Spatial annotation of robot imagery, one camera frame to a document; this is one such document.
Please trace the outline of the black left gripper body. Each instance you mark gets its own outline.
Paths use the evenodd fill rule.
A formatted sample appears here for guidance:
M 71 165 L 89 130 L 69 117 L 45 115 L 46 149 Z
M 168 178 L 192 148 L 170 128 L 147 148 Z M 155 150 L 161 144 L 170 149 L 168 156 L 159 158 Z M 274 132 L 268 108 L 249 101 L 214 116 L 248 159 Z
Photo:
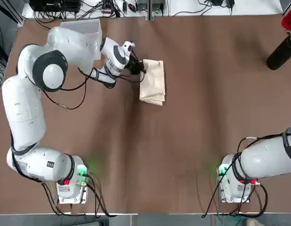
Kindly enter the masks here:
M 140 74 L 140 69 L 142 69 L 142 67 L 139 64 L 139 60 L 135 58 L 130 58 L 129 62 L 126 64 L 124 68 L 129 70 L 132 75 Z

